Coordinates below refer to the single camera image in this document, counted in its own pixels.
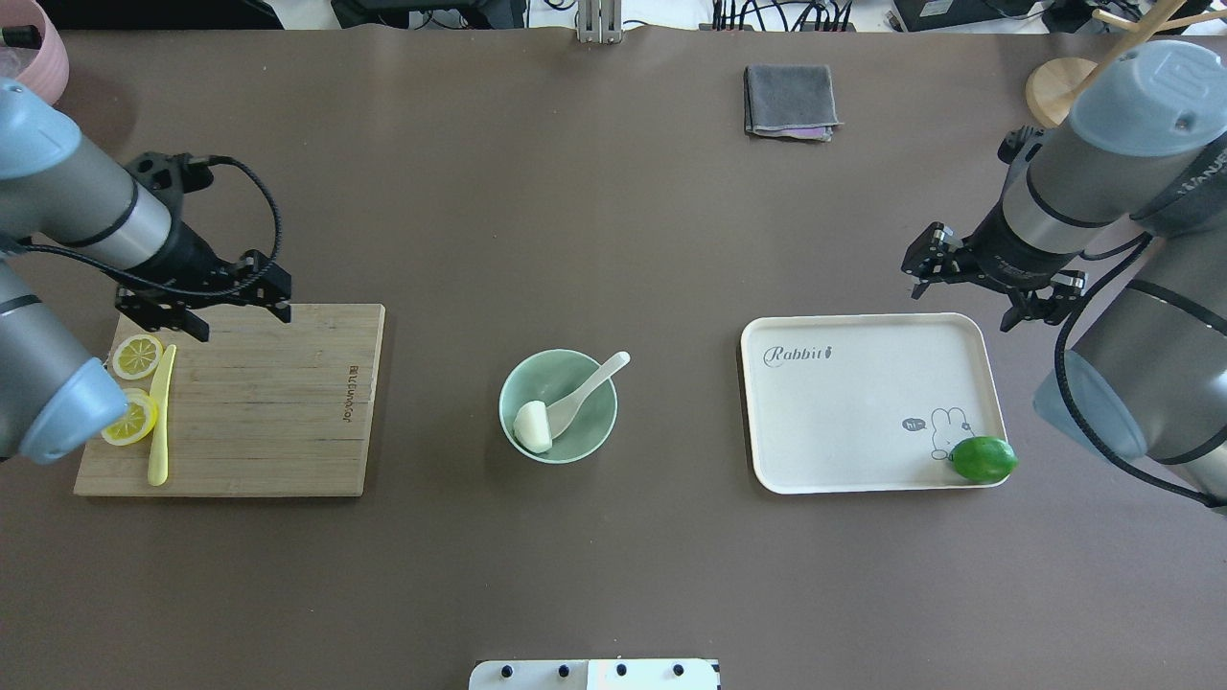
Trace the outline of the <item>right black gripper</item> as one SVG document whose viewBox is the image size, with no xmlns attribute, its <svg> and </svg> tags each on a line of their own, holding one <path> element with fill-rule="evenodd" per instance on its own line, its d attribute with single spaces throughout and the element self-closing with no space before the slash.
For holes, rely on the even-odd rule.
<svg viewBox="0 0 1227 690">
<path fill-rule="evenodd" d="M 1042 320 L 1061 327 L 1075 307 L 1082 304 L 1087 274 L 1060 270 L 1060 254 L 1031 247 L 1009 226 L 1004 216 L 985 216 L 972 235 L 957 239 L 947 223 L 933 222 L 912 241 L 901 262 L 901 271 L 913 280 L 912 300 L 920 300 L 933 284 L 956 284 L 963 273 L 1007 290 L 1009 309 L 1000 331 L 1018 324 Z M 1049 284 L 1052 293 L 1039 296 Z"/>
</svg>

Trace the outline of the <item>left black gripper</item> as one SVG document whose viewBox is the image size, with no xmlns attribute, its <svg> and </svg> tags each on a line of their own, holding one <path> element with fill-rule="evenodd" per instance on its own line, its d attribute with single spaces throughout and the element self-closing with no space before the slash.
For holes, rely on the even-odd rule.
<svg viewBox="0 0 1227 690">
<path fill-rule="evenodd" d="M 126 273 L 180 291 L 213 292 L 236 285 L 234 277 L 228 274 L 227 262 L 221 262 L 206 241 L 187 223 L 172 227 L 162 248 L 147 262 L 129 266 Z M 128 292 L 117 293 L 117 309 L 142 331 L 182 331 L 196 341 L 207 343 L 210 327 L 191 309 L 206 309 L 220 303 L 263 307 L 282 323 L 292 322 L 292 276 L 263 252 L 245 252 L 240 258 L 240 293 L 198 297 L 160 291 L 123 277 L 118 284 Z"/>
</svg>

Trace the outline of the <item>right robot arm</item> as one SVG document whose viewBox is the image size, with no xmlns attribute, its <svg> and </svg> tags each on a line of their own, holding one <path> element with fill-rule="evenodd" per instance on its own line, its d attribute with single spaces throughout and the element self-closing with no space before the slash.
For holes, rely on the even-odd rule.
<svg viewBox="0 0 1227 690">
<path fill-rule="evenodd" d="M 1056 327 L 1038 416 L 1153 487 L 1226 501 L 1225 60 L 1188 42 L 1114 56 L 1061 124 L 999 147 L 1000 196 L 957 239 L 912 241 L 933 284 L 1004 293 L 1001 331 Z"/>
</svg>

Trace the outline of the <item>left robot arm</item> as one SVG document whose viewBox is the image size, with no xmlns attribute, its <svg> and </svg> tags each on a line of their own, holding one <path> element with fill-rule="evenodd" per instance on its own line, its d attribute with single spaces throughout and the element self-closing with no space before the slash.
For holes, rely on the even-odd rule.
<svg viewBox="0 0 1227 690">
<path fill-rule="evenodd" d="M 267 184 L 228 153 L 148 151 L 120 163 L 79 123 L 27 83 L 1 97 L 1 451 L 54 463 L 126 411 L 104 368 L 18 273 L 13 262 L 56 258 L 109 281 L 115 309 L 141 331 L 182 331 L 202 343 L 200 312 L 218 304 L 292 319 L 292 276 L 280 266 L 282 214 Z M 240 171 L 263 194 L 272 246 L 227 262 L 190 227 L 189 194 L 218 167 Z"/>
</svg>

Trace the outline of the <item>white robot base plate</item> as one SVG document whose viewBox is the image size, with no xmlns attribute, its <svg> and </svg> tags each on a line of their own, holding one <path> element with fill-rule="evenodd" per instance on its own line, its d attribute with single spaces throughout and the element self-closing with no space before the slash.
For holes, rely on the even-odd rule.
<svg viewBox="0 0 1227 690">
<path fill-rule="evenodd" d="M 717 661 L 591 658 L 479 662 L 469 689 L 720 689 Z"/>
</svg>

